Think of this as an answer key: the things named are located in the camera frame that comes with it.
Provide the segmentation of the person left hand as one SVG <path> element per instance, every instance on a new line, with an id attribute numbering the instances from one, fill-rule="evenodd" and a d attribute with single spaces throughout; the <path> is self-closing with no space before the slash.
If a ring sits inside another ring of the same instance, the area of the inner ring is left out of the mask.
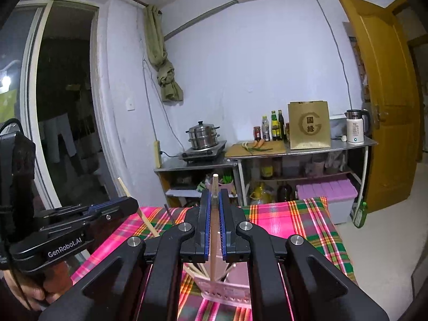
<path id="1" fill-rule="evenodd" d="M 20 272 L 4 270 L 3 275 L 12 295 L 28 310 L 40 311 L 40 302 L 52 304 L 72 287 L 65 262 L 48 268 L 41 285 Z"/>

